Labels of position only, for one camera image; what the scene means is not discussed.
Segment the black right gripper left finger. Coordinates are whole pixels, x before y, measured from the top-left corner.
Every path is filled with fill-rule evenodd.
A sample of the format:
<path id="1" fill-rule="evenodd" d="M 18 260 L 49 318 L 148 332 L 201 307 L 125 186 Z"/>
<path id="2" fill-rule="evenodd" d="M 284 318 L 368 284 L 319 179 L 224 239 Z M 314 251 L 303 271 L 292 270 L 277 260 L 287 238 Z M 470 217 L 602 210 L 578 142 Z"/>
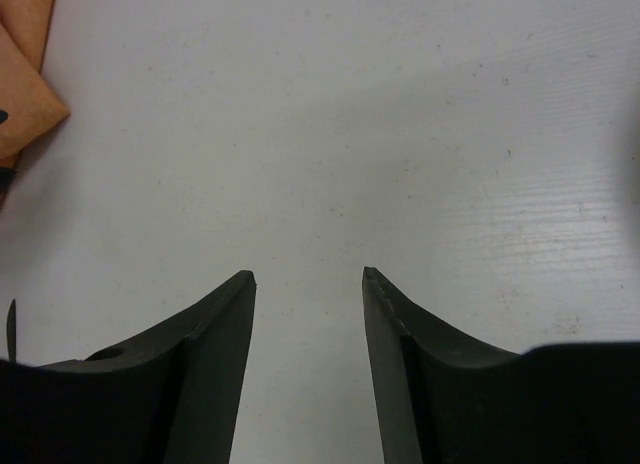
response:
<path id="1" fill-rule="evenodd" d="M 254 275 L 83 360 L 1 364 L 5 463 L 225 463 L 251 341 Z"/>

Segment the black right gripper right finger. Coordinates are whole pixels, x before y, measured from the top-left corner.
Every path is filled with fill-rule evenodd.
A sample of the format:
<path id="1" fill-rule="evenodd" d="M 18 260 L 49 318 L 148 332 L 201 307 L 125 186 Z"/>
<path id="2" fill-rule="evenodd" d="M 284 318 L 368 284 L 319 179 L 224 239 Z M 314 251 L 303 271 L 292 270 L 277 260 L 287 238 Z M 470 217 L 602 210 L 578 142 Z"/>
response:
<path id="1" fill-rule="evenodd" d="M 388 463 L 635 463 L 639 346 L 512 353 L 413 303 L 381 272 L 362 280 Z"/>

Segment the orange cloth placemat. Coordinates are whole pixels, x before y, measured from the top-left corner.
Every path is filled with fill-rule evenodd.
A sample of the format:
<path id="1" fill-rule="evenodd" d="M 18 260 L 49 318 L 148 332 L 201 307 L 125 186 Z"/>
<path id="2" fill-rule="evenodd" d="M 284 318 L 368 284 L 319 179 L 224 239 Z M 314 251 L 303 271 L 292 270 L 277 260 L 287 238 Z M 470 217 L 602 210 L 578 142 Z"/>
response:
<path id="1" fill-rule="evenodd" d="M 20 154 L 70 115 L 41 75 L 55 0 L 1 0 L 1 199 Z"/>

